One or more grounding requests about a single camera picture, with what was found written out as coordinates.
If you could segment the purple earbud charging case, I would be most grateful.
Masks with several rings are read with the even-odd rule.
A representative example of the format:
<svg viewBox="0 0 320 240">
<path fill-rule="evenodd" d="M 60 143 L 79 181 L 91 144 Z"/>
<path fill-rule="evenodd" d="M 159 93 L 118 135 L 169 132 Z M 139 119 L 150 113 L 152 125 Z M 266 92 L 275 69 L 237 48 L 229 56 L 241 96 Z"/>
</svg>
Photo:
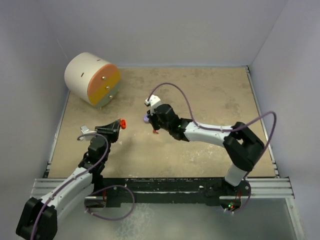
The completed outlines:
<svg viewBox="0 0 320 240">
<path fill-rule="evenodd" d="M 143 117 L 143 122 L 146 123 L 146 124 L 149 123 L 149 117 L 148 117 L 147 114 Z"/>
</svg>

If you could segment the orange round cap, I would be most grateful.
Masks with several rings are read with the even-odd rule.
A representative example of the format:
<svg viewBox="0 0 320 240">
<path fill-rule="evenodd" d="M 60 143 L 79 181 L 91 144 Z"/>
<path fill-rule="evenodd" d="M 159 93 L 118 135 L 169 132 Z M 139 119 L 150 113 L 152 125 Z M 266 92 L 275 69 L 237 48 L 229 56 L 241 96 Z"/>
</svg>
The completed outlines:
<svg viewBox="0 0 320 240">
<path fill-rule="evenodd" d="M 126 129 L 127 128 L 127 122 L 126 122 L 126 120 L 125 119 L 120 119 L 119 120 L 120 121 L 120 127 L 121 127 L 121 129 Z"/>
</svg>

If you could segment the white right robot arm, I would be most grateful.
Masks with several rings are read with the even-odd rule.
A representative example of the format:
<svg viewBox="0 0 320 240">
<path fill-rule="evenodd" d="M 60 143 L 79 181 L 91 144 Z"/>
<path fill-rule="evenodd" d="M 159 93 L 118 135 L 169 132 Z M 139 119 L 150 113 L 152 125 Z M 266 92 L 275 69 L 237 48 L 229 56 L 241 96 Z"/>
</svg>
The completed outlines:
<svg viewBox="0 0 320 240">
<path fill-rule="evenodd" d="M 174 139 L 203 142 L 223 147 L 232 164 L 224 176 L 222 190 L 228 196 L 240 190 L 240 182 L 250 173 L 263 153 L 264 143 L 242 122 L 232 126 L 197 126 L 191 119 L 180 118 L 169 104 L 147 103 L 147 117 L 155 131 L 166 130 Z"/>
</svg>

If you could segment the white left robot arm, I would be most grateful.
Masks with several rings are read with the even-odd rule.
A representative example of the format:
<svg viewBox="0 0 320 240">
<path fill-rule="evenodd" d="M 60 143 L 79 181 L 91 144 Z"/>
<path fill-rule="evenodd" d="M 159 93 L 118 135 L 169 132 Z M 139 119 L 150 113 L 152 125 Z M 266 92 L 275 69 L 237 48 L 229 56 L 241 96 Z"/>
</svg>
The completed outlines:
<svg viewBox="0 0 320 240">
<path fill-rule="evenodd" d="M 77 140 L 89 141 L 87 151 L 73 173 L 61 184 L 40 198 L 31 197 L 24 205 L 15 233 L 25 240 L 52 240 L 58 222 L 79 201 L 88 195 L 98 196 L 103 191 L 102 171 L 108 160 L 111 144 L 119 138 L 124 119 L 89 130 L 80 128 Z"/>
</svg>

